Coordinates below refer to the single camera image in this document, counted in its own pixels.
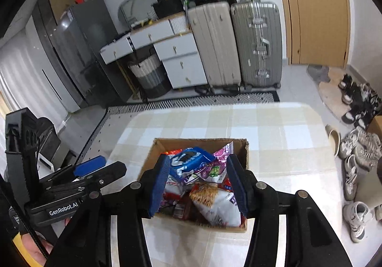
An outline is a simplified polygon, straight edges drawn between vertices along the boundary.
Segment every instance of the refrigerator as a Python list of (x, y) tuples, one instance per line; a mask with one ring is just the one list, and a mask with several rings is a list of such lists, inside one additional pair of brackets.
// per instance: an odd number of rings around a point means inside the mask
[(72, 5), (58, 21), (49, 0), (38, 0), (32, 16), (50, 63), (81, 108), (127, 102), (132, 91), (121, 70), (99, 53), (118, 35), (104, 0)]

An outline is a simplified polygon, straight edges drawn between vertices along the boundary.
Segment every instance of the blue gripper pad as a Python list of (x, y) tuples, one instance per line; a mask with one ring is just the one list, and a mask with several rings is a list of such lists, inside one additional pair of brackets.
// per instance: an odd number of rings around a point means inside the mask
[(149, 215), (154, 216), (158, 212), (160, 202), (162, 201), (163, 191), (165, 190), (167, 178), (170, 173), (170, 157), (165, 154), (161, 154), (158, 158), (155, 167), (152, 169), (153, 186), (150, 197)]
[(248, 184), (244, 168), (234, 154), (229, 155), (227, 158), (227, 174), (232, 185), (239, 211), (247, 217), (250, 210), (248, 201), (251, 200), (250, 196), (253, 197), (253, 188)]
[(103, 156), (97, 156), (95, 158), (89, 159), (88, 161), (77, 165), (73, 174), (76, 177), (83, 177), (100, 169), (106, 165), (106, 159)]

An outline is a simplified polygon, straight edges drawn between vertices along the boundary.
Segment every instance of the wooden door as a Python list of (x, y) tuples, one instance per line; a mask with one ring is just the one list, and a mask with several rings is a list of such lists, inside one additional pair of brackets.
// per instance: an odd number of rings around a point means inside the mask
[(283, 0), (292, 64), (343, 67), (350, 37), (348, 0)]

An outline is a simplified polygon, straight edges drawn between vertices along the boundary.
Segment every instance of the slipper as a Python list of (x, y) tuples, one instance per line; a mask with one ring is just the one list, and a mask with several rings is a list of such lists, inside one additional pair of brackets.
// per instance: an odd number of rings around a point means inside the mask
[(326, 125), (325, 130), (328, 135), (329, 144), (333, 149), (334, 157), (336, 158), (340, 149), (341, 134), (330, 125)]

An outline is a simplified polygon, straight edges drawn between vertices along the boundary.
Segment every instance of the purple snack bag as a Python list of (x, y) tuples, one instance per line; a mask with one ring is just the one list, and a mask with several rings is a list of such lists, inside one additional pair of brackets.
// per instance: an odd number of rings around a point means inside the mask
[(216, 160), (202, 165), (194, 174), (206, 182), (222, 183), (227, 175), (226, 163), (230, 154), (233, 154), (233, 141), (213, 154)]

